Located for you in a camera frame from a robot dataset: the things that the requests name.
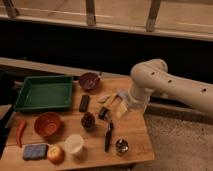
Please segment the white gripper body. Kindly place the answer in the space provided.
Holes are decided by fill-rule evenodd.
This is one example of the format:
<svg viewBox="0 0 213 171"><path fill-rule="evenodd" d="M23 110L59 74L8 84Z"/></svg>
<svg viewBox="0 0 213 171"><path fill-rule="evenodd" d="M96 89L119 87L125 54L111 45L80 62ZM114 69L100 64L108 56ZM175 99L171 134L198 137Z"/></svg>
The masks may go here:
<svg viewBox="0 0 213 171"><path fill-rule="evenodd" d="M144 112L150 101L152 90L148 88L141 88L136 85L132 85L128 91L128 95L129 95L132 106Z"/></svg>

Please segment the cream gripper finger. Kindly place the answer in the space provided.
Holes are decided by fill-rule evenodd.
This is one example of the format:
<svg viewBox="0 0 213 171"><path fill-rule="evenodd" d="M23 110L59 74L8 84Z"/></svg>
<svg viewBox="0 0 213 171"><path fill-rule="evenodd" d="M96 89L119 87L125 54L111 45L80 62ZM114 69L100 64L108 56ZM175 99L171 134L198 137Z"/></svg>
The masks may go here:
<svg viewBox="0 0 213 171"><path fill-rule="evenodd" d="M124 102L121 102L117 108L116 115L118 118L121 118L127 111L127 105Z"/></svg>
<svg viewBox="0 0 213 171"><path fill-rule="evenodd" d="M106 100L106 102L104 103L104 107L106 107L106 108L108 108L111 104L112 104L112 102L116 99L116 97L117 97L117 93L113 93L107 100Z"/></svg>

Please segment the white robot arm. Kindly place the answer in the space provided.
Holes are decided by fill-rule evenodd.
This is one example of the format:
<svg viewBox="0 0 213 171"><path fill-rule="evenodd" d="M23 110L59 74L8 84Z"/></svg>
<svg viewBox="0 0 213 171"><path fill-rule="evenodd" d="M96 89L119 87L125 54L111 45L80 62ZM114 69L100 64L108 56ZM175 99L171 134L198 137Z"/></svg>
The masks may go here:
<svg viewBox="0 0 213 171"><path fill-rule="evenodd" d="M129 90L117 91L130 108L145 109L157 91L213 117L213 84L171 75L162 59L137 63L131 69L130 78Z"/></svg>

